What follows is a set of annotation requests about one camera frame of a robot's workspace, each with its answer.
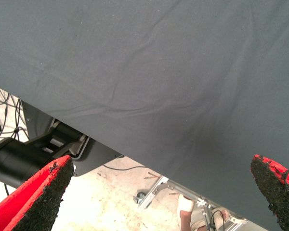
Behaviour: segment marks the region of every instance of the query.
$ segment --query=person's foot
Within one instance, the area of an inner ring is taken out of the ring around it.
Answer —
[[[216,208],[212,210],[212,214],[214,214],[213,217],[216,230],[218,230],[223,225],[223,223],[229,220],[229,212],[225,208]],[[191,226],[191,231],[205,231],[205,230],[206,230],[206,223],[204,220],[194,222]]]
[[[194,209],[195,202],[182,194],[179,195],[178,198],[178,209],[177,214],[178,217],[182,218],[181,216],[187,217],[192,215],[192,211]]]

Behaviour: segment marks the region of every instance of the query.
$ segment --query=gray fabric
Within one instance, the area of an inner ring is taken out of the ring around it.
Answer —
[[[289,168],[289,1],[0,0],[0,87],[269,230]]]

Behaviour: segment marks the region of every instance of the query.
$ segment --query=white floor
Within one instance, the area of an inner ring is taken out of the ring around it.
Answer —
[[[0,124],[4,121],[5,105],[0,105]],[[13,131],[14,109],[8,108],[4,131]],[[20,140],[26,136],[20,132]],[[129,168],[140,165],[128,157],[107,163],[114,168]],[[148,191],[158,179],[158,173],[148,168],[129,171],[110,170],[99,167],[91,172],[73,177],[66,189],[58,218],[53,231],[179,231],[176,214],[178,193],[162,190],[147,210],[139,211],[133,196],[138,191]],[[0,182],[0,201],[6,197]],[[193,218],[200,218],[200,210],[195,208]],[[248,222],[240,231],[264,231],[265,229]]]

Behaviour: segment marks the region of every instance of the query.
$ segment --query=black cable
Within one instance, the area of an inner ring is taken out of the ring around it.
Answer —
[[[5,192],[6,192],[6,194],[9,196],[9,195],[10,195],[10,193],[9,193],[9,191],[8,191],[8,187],[7,187],[7,185],[6,185],[6,184],[4,184],[4,188],[5,188]]]
[[[23,129],[22,127],[18,127],[18,128],[21,129],[21,130],[24,132],[24,134],[27,136],[27,138],[28,138],[28,140],[29,140],[30,138],[29,138],[29,136],[27,135],[26,130]]]
[[[127,170],[131,170],[131,169],[138,168],[138,167],[148,168],[148,167],[145,167],[145,166],[135,166],[135,167],[127,168],[127,169],[118,169],[118,168],[108,167],[108,166],[106,166],[106,165],[103,165],[103,166],[106,167],[106,168],[108,168],[108,169],[117,170],[117,171],[127,171]]]
[[[213,218],[213,222],[214,222],[214,214],[217,213],[217,212],[220,212],[220,213],[222,214],[222,218],[223,218],[223,213],[221,212],[221,210],[216,210],[216,211],[212,214],[212,216],[211,216],[211,218],[210,218],[210,225],[211,225],[211,222],[212,222],[212,218]],[[225,221],[224,221],[224,219],[223,219],[223,231],[225,231]]]
[[[10,133],[12,133],[11,137],[14,136],[14,139],[16,139],[16,137],[17,137],[17,139],[20,140],[20,139],[19,139],[19,134],[18,134],[19,130],[23,131],[24,134],[26,135],[26,137],[29,139],[29,136],[28,136],[28,134],[26,133],[26,129],[24,129],[23,127],[19,127],[20,119],[23,121],[24,124],[26,124],[26,123],[24,122],[24,119],[21,117],[21,113],[20,113],[20,112],[23,110],[20,99],[18,99],[17,104],[15,104],[15,100],[14,100],[13,96],[10,95],[9,93],[8,93],[7,96],[5,96],[4,93],[2,92],[2,90],[0,89],[0,94],[1,94],[1,96],[4,98],[4,101],[2,101],[2,100],[0,99],[0,105],[5,104],[4,122],[3,122],[3,126],[2,126],[2,129],[1,129],[1,132],[0,132],[0,139],[7,138],[7,137],[2,137],[2,134],[10,134]],[[13,102],[14,105],[8,104],[8,99],[9,99],[10,97],[11,97],[12,102]],[[15,127],[16,127],[16,128],[14,129],[14,131],[3,132],[3,130],[4,130],[4,128],[5,128],[6,120],[7,120],[8,106],[11,106],[11,107],[15,108],[15,114],[14,114],[14,116],[15,116]]]
[[[2,131],[4,130],[5,127],[5,123],[6,123],[6,117],[8,115],[8,105],[5,105],[5,110],[4,110],[4,122],[3,122],[3,126],[2,126]]]

